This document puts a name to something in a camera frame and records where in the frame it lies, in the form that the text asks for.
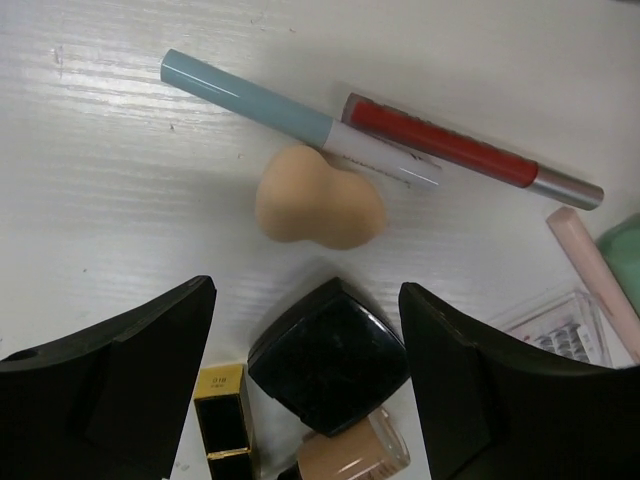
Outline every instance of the black bottle cap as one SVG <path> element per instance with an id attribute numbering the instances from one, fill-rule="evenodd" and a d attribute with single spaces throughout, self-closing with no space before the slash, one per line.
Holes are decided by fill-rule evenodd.
<path id="1" fill-rule="evenodd" d="M 352 287 L 334 278 L 285 312 L 249 353 L 249 375 L 327 437 L 378 408 L 408 378 L 404 345 Z"/>
<path id="2" fill-rule="evenodd" d="M 278 475 L 278 480 L 303 480 L 298 464 L 294 464 Z"/>

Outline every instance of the beige makeup sponge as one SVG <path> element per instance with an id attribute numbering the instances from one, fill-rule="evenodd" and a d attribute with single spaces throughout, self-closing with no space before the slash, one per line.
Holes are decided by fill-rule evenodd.
<path id="1" fill-rule="evenodd" d="M 333 168 L 314 149 L 298 145 L 267 166 L 256 195 L 256 220 L 278 242 L 311 240 L 348 250 L 382 233 L 387 215 L 364 177 Z"/>

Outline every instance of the green object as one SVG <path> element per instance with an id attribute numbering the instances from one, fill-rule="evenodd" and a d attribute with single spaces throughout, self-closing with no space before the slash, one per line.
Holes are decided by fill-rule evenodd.
<path id="1" fill-rule="evenodd" d="M 605 233 L 598 248 L 640 316 L 640 213 Z"/>

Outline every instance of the beige liquid foundation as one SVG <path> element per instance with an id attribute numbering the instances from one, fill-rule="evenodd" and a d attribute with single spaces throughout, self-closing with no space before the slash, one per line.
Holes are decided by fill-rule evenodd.
<path id="1" fill-rule="evenodd" d="M 333 438 L 320 434 L 309 438 L 297 459 L 278 480 L 386 480 L 411 462 L 384 409 Z"/>

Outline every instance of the white table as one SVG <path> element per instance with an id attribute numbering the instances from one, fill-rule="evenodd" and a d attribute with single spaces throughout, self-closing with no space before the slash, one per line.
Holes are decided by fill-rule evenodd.
<path id="1" fill-rule="evenodd" d="M 640 210 L 640 8 L 610 0 L 3 0 L 0 357 L 196 274 L 219 290 L 204 364 L 246 358 L 264 318 L 335 271 L 398 325 L 417 281 L 481 320 L 576 279 L 556 207 L 444 165 L 433 193 L 371 177 L 388 232 L 346 253 L 279 245 L 252 218 L 293 143 L 159 82 L 173 47 L 338 115 L 352 86 L 601 184 L 594 235 Z M 611 334 L 617 365 L 628 361 Z M 267 470 L 304 429 L 252 385 Z M 428 478 L 410 385 L 388 408 Z M 174 480 L 209 478 L 190 412 Z"/>

